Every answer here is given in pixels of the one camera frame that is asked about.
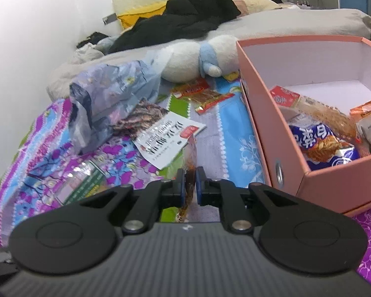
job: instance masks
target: plush toy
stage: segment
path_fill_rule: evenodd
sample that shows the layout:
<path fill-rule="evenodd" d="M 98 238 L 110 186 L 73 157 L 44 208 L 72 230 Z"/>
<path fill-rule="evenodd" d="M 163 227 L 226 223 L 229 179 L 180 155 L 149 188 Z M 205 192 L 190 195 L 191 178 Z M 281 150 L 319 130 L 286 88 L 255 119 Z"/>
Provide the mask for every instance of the plush toy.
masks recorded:
<path fill-rule="evenodd" d="M 219 35 L 208 41 L 181 41 L 161 49 L 155 65 L 163 67 L 161 77 L 173 83 L 205 77 L 224 76 L 227 80 L 238 78 L 238 53 L 236 38 Z"/>

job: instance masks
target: red label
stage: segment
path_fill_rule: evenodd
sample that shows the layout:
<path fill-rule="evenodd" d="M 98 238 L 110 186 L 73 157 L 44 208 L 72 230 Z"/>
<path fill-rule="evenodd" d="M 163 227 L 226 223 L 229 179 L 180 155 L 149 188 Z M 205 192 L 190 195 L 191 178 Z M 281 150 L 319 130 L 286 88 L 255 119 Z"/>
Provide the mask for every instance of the red label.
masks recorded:
<path fill-rule="evenodd" d="M 292 107 L 294 102 L 300 98 L 300 94 L 275 86 L 270 90 L 273 100 L 280 106 Z"/>
<path fill-rule="evenodd" d="M 197 130 L 198 130 L 198 127 L 194 125 L 187 126 L 180 133 L 180 137 L 183 139 L 188 139 L 191 136 L 191 134 L 195 133 Z"/>

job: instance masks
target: crumpled plastic bag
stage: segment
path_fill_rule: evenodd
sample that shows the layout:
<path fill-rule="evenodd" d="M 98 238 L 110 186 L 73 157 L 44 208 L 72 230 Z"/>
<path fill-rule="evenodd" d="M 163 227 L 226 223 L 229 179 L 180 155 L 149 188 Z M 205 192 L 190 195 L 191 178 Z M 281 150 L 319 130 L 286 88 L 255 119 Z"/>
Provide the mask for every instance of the crumpled plastic bag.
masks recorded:
<path fill-rule="evenodd" d="M 161 73 L 141 60 L 98 64 L 78 74 L 70 84 L 69 133 L 75 152 L 88 153 L 105 143 L 113 134 L 112 125 L 142 98 L 154 103 L 160 82 Z"/>

